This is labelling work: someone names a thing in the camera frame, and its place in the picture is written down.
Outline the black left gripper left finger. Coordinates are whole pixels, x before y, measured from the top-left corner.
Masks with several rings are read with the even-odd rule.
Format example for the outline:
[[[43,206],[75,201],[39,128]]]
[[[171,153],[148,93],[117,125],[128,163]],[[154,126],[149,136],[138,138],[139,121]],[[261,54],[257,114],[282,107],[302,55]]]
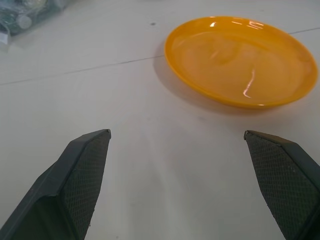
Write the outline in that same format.
[[[111,131],[72,140],[33,183],[0,240],[84,240],[101,191]]]

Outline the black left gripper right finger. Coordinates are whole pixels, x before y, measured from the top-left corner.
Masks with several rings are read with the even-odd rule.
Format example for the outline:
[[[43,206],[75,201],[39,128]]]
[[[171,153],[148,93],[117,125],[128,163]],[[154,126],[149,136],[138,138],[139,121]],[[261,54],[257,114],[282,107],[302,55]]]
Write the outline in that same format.
[[[285,240],[320,240],[320,165],[297,143],[244,133],[260,192]]]

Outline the clear plastic bag of items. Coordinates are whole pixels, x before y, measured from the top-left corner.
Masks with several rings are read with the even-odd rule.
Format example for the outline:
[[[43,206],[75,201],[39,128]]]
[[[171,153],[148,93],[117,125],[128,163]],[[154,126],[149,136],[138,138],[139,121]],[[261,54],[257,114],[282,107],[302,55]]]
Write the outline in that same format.
[[[61,13],[75,0],[0,0],[0,51],[21,35]]]

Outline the orange plastic plate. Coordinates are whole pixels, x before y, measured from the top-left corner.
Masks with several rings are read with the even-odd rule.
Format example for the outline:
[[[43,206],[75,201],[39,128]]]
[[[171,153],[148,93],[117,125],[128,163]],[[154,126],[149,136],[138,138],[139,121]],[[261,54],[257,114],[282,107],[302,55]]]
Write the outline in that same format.
[[[318,80],[317,63],[302,43],[274,26],[242,17],[185,22],[166,38],[164,56],[191,89],[240,108],[295,102]]]

